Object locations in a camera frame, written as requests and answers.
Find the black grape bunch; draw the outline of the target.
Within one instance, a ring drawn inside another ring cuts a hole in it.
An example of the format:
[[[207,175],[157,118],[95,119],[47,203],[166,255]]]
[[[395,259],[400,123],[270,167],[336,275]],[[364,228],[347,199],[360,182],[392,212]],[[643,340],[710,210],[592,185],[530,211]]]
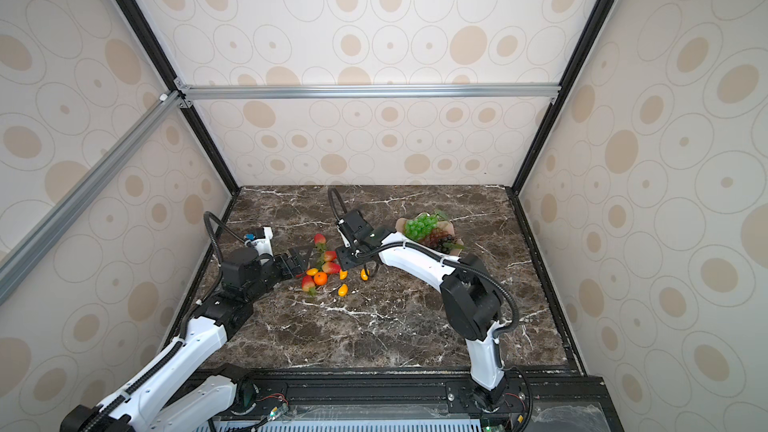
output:
[[[445,254],[457,256],[464,249],[464,245],[454,236],[440,238],[435,244],[435,250]]]

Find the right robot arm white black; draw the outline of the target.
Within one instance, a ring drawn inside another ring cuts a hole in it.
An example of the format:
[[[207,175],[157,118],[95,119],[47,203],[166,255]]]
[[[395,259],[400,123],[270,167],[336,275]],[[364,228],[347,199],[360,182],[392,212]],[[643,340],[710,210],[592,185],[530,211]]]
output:
[[[370,263],[407,272],[437,290],[449,325],[465,339],[474,400],[484,411],[496,409],[508,386],[500,338],[519,325],[512,294],[475,255],[443,254],[391,227],[373,227],[358,209],[349,209],[331,187],[328,199],[343,245],[336,254],[343,269]]]

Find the green grape bunch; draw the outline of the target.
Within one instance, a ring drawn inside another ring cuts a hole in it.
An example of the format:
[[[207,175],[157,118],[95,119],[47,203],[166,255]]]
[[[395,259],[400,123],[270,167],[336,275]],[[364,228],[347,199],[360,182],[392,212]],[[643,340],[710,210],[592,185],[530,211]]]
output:
[[[438,231],[440,229],[439,223],[445,219],[446,216],[440,211],[422,212],[417,217],[406,220],[403,234],[412,241],[422,241],[433,232]]]

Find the orange mandarin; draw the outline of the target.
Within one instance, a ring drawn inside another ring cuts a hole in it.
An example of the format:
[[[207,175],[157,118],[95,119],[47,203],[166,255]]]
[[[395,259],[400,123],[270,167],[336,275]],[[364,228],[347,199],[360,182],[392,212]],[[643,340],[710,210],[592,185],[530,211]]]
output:
[[[313,276],[313,281],[316,286],[323,286],[328,282],[328,275],[325,272],[317,272]]]

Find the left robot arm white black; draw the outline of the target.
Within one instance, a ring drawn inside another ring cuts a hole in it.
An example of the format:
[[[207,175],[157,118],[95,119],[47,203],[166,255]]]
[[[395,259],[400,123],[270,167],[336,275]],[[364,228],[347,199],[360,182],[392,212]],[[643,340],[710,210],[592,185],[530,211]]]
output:
[[[175,395],[214,352],[253,315],[257,300],[305,272],[310,247],[276,254],[268,227],[240,238],[224,255],[219,231],[230,229],[211,212],[203,223],[218,263],[214,285],[186,314],[171,342],[140,372],[93,407],[76,406],[63,431],[190,431],[233,406],[249,390],[243,379],[212,375],[181,398]]]

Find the red grape bunch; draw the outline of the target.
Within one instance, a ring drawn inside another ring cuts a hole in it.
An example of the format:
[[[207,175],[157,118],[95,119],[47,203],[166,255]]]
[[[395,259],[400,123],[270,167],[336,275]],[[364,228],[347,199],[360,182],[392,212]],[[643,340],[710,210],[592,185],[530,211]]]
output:
[[[441,228],[434,228],[426,237],[424,237],[420,244],[428,247],[430,249],[435,250],[435,244],[436,242],[445,236],[453,236],[450,234],[447,230],[441,229]]]

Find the pink scalloped fruit bowl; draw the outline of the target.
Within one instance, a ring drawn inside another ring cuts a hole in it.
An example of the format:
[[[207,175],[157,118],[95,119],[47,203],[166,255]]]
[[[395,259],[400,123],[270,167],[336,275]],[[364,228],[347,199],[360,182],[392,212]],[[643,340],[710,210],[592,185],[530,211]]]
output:
[[[409,240],[441,254],[459,256],[464,248],[453,224],[441,211],[422,212],[414,218],[399,218],[395,229]]]

